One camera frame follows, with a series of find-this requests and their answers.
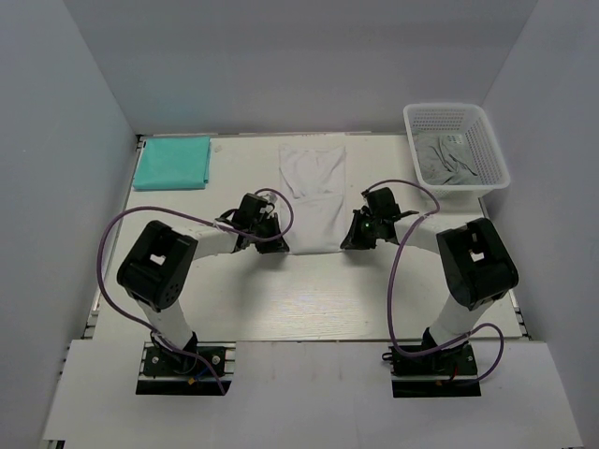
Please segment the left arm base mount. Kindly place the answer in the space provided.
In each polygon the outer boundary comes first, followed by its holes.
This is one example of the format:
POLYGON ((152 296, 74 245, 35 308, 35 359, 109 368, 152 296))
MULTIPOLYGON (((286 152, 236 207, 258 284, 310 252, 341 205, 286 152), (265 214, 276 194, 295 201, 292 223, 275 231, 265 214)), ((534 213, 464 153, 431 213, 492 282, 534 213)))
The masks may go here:
MULTIPOLYGON (((206 359, 227 392, 233 381, 236 344, 199 343, 197 353, 206 359)), ((138 396, 219 397, 222 391, 206 364, 196 359, 176 368, 175 360, 146 341, 139 365, 138 396)))

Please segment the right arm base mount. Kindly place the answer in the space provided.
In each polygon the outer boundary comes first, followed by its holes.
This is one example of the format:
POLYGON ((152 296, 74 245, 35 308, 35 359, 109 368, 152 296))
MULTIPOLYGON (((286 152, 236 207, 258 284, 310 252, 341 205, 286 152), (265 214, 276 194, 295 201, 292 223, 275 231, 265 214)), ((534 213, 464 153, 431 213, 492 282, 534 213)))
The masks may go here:
POLYGON ((470 343, 422 357, 405 357, 392 346, 381 356, 391 372, 393 398, 476 398, 481 396, 470 343))

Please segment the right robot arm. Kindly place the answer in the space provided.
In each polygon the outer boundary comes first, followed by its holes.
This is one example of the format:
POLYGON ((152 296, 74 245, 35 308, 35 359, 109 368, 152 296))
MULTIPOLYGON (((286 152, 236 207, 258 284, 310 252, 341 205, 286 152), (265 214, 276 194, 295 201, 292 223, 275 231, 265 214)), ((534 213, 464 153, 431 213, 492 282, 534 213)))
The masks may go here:
POLYGON ((432 202, 432 209, 419 213, 401 210, 385 181, 379 181, 361 195, 365 205, 353 211, 353 219, 341 249, 366 251, 382 240, 398 246, 387 282, 387 330, 392 346, 405 358, 422 357, 431 371, 442 373, 457 360, 455 347, 491 323, 479 324, 484 312, 519 283, 518 270, 491 220, 479 218, 450 228, 440 215, 441 204, 432 192, 414 182, 432 202), (423 350, 407 352, 396 339, 393 326, 393 298, 397 270, 408 246, 436 253, 448 288, 446 303, 433 324, 425 329, 423 350))

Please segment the white t shirt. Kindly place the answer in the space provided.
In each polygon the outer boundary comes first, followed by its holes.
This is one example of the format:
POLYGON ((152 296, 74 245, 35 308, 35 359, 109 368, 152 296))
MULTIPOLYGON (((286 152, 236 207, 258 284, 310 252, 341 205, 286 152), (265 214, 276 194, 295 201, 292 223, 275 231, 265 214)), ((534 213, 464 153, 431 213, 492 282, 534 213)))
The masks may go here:
POLYGON ((279 147, 280 192, 293 215, 281 211, 281 227, 294 255, 337 253, 348 228, 346 150, 279 147))

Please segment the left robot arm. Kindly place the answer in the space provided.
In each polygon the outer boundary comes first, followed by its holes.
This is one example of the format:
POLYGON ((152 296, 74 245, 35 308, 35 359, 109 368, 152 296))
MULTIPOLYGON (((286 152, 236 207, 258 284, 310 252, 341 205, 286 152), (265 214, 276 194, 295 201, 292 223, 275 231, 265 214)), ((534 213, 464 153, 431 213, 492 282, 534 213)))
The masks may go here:
POLYGON ((152 337, 166 349, 166 362, 186 373, 197 364, 197 336, 187 324, 179 297, 192 263, 254 246, 259 253, 287 253, 271 189, 244 195, 237 208, 211 221, 189 216, 192 226, 175 228, 152 220, 145 225, 117 271, 117 283, 144 312, 152 337))

